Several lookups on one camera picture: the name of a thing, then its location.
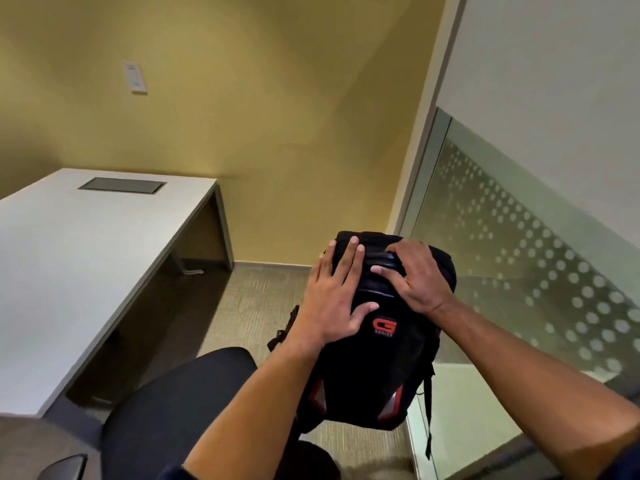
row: desk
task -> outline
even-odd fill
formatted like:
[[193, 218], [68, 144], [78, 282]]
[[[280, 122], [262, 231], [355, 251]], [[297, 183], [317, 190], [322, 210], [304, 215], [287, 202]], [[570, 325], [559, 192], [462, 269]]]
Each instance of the desk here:
[[[94, 177], [166, 183], [79, 189]], [[231, 268], [212, 178], [65, 168], [0, 200], [0, 415], [44, 417], [95, 443], [98, 425], [63, 392], [208, 203]]]

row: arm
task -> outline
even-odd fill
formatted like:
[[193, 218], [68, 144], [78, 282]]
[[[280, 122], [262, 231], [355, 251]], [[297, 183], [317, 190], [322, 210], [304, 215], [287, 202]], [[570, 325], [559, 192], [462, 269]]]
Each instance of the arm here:
[[404, 239], [388, 249], [406, 277], [373, 266], [414, 311], [468, 355], [508, 414], [568, 478], [596, 478], [640, 438], [640, 409], [597, 380], [514, 337], [462, 304], [427, 246]]
[[302, 391], [320, 350], [354, 335], [364, 303], [351, 313], [364, 247], [352, 238], [332, 275], [335, 241], [311, 269], [305, 296], [286, 340], [247, 380], [194, 446], [184, 468], [199, 480], [271, 480], [282, 457]]

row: backpack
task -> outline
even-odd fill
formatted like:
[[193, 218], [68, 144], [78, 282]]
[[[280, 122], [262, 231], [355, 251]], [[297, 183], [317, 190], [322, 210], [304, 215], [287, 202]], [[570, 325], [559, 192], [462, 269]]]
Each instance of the backpack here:
[[[363, 428], [391, 430], [406, 418], [416, 391], [424, 382], [424, 403], [431, 421], [431, 377], [433, 360], [440, 345], [440, 329], [426, 317], [412, 311], [391, 283], [370, 272], [379, 265], [405, 276], [400, 259], [385, 251], [402, 240], [379, 232], [338, 233], [333, 269], [344, 254], [351, 236], [365, 247], [362, 276], [351, 309], [375, 301], [379, 309], [368, 314], [352, 337], [327, 344], [320, 352], [296, 413], [296, 428], [308, 433], [325, 419]], [[429, 247], [440, 272], [452, 291], [456, 271], [446, 252]], [[268, 343], [273, 350], [286, 338], [298, 314], [291, 312], [285, 330], [278, 330]], [[427, 456], [430, 455], [429, 436]]]

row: light switch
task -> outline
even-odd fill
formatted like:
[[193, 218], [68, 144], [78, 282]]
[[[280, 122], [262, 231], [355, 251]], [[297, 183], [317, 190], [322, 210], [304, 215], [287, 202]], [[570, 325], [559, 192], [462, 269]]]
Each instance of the light switch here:
[[124, 75], [127, 78], [133, 94], [147, 94], [147, 87], [145, 86], [145, 81], [142, 80], [142, 72], [140, 72], [140, 66], [138, 64], [135, 62], [125, 62]]

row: backpack logo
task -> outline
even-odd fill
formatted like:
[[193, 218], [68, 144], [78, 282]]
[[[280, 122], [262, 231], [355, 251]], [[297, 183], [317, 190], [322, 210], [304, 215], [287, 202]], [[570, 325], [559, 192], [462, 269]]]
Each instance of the backpack logo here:
[[386, 318], [376, 318], [373, 320], [373, 331], [378, 335], [393, 337], [396, 331], [396, 322], [387, 320]]

